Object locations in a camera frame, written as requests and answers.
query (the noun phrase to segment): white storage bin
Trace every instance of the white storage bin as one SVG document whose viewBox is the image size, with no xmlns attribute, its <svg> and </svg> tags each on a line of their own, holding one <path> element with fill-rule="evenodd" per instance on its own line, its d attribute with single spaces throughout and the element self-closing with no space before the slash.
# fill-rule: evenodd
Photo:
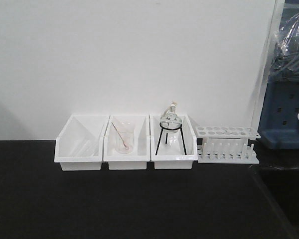
<svg viewBox="0 0 299 239">
<path fill-rule="evenodd" d="M 71 116 L 56 139 L 54 162 L 63 171 L 100 170 L 109 116 Z"/>
<path fill-rule="evenodd" d="M 122 154 L 116 151 L 118 133 L 112 125 L 115 122 L 134 124 L 134 149 Z M 108 162 L 110 170 L 146 169 L 150 161 L 150 124 L 148 116 L 111 116 L 104 137 L 104 161 Z"/>
<path fill-rule="evenodd" d="M 184 135 L 186 153 L 183 149 L 183 141 L 180 130 L 169 133 L 167 144 L 166 133 L 163 132 L 158 153 L 156 148 L 161 128 L 159 126 L 160 116 L 150 116 L 150 151 L 151 161 L 155 169 L 191 169 L 193 161 L 197 160 L 196 135 L 187 115 L 179 116 L 182 119 L 182 130 Z"/>
</svg>

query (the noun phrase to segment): glass beaker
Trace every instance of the glass beaker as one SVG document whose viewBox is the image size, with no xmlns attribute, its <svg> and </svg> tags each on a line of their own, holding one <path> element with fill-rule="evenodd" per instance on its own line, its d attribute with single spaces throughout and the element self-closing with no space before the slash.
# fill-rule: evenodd
<svg viewBox="0 0 299 239">
<path fill-rule="evenodd" d="M 116 127 L 116 144 L 115 150 L 118 153 L 131 153 L 134 149 L 134 124 L 121 122 Z"/>
</svg>

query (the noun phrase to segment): white wall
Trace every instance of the white wall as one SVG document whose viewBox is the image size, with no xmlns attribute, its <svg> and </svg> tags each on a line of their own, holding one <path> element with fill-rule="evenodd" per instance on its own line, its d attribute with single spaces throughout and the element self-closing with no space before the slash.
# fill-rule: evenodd
<svg viewBox="0 0 299 239">
<path fill-rule="evenodd" d="M 0 0 L 0 140 L 178 102 L 250 126 L 275 0 Z"/>
</svg>

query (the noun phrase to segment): glass flask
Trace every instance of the glass flask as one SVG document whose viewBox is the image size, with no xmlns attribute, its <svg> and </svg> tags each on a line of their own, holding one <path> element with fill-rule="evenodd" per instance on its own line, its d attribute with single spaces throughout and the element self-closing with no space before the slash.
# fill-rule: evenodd
<svg viewBox="0 0 299 239">
<path fill-rule="evenodd" d="M 182 123 L 182 120 L 180 117 L 177 116 L 175 113 L 177 103 L 173 102 L 168 109 L 163 113 L 163 115 L 160 117 L 160 125 L 163 128 L 167 128 L 170 130 L 164 129 L 163 132 L 165 133 L 176 133 L 177 130 L 173 129 L 179 129 Z"/>
</svg>

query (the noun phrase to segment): tripod leg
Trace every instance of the tripod leg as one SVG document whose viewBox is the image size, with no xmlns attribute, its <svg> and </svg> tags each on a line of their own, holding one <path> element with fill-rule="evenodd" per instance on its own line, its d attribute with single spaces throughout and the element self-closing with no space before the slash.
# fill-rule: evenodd
<svg viewBox="0 0 299 239">
<path fill-rule="evenodd" d="M 184 148 L 184 152 L 185 152 L 185 155 L 187 155 L 182 127 L 180 128 L 180 133 L 181 133 L 181 139 L 183 140 L 183 148 Z"/>
<path fill-rule="evenodd" d="M 157 144 L 157 148 L 156 148 L 156 153 L 155 153 L 155 155 L 157 155 L 157 152 L 158 152 L 158 147 L 159 147 L 159 144 L 160 144 L 160 139 L 161 139 L 161 134 L 163 133 L 163 129 L 161 129 L 161 131 L 160 131 L 160 135 L 159 135 L 159 140 L 158 140 L 158 144 Z"/>
</svg>

